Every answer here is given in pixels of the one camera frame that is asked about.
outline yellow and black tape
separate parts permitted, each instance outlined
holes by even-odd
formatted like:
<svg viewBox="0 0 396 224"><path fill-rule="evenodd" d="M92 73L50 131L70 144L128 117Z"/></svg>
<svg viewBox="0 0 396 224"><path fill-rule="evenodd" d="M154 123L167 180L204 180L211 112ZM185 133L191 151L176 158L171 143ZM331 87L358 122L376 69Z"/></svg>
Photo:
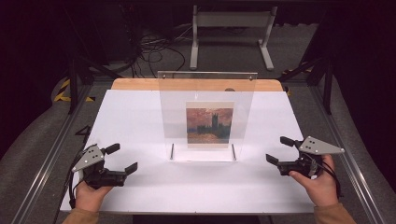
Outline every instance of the yellow and black tape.
<svg viewBox="0 0 396 224"><path fill-rule="evenodd" d="M58 94L56 94L55 99L53 101L58 102L58 101L72 101L72 98L70 96L64 96L64 92L66 91L67 87L70 85L70 78L67 78L64 81L64 84L62 87L59 89ZM94 102L96 100L96 97L88 96L87 99L85 99L86 102Z"/></svg>

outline person's left hand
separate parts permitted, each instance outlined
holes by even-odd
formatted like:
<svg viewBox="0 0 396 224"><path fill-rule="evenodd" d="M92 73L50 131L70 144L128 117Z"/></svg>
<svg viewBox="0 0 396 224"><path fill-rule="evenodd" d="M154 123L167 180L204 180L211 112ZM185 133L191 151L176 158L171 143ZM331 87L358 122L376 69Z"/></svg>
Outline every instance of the person's left hand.
<svg viewBox="0 0 396 224"><path fill-rule="evenodd" d="M76 187L76 208L94 213L98 212L103 199L112 189L113 187L93 189L85 181L82 181Z"/></svg>

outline hand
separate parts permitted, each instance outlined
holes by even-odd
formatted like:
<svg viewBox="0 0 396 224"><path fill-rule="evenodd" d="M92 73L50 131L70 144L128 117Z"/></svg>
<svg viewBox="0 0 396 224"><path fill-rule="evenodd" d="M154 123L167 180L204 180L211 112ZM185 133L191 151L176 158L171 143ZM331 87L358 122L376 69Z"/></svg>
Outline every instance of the hand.
<svg viewBox="0 0 396 224"><path fill-rule="evenodd" d="M334 170L331 155L324 155L322 159ZM316 206L321 207L338 203L335 180L327 172L321 170L316 179L309 179L295 171L290 171L289 175L305 188L309 198Z"/></svg>
<svg viewBox="0 0 396 224"><path fill-rule="evenodd" d="M85 181L82 181L76 188L76 208L94 213L98 212L103 199L112 189L113 187L93 189Z"/></svg>

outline white metal frame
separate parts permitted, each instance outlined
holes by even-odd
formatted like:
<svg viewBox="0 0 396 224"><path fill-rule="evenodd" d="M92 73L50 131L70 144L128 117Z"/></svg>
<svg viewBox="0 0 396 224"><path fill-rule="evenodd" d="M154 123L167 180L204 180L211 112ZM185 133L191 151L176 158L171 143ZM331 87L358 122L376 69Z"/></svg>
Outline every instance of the white metal frame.
<svg viewBox="0 0 396 224"><path fill-rule="evenodd" d="M261 12L198 12L197 6L192 12L192 49L190 70L198 68L198 27L262 27L264 28L264 38L259 39L259 47L265 66L269 71L274 70L274 65L268 53L267 43L274 24L277 7L272 7L271 11Z"/></svg>

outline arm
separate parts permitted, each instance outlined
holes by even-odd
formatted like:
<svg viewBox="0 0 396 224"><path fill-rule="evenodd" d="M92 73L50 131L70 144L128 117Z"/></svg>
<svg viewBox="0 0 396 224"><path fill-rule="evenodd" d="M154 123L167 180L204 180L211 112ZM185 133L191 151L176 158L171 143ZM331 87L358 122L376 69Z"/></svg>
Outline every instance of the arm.
<svg viewBox="0 0 396 224"><path fill-rule="evenodd" d="M93 189L82 181L77 185L76 208L64 220L64 224L93 224L98 222L99 209L105 196L113 187Z"/></svg>
<svg viewBox="0 0 396 224"><path fill-rule="evenodd" d="M323 161L334 170L331 155L323 156ZM315 204L314 214L318 224L355 223L344 206L338 202L335 180L331 175L323 171L316 179L309 179L294 171L290 171L289 175L305 188Z"/></svg>

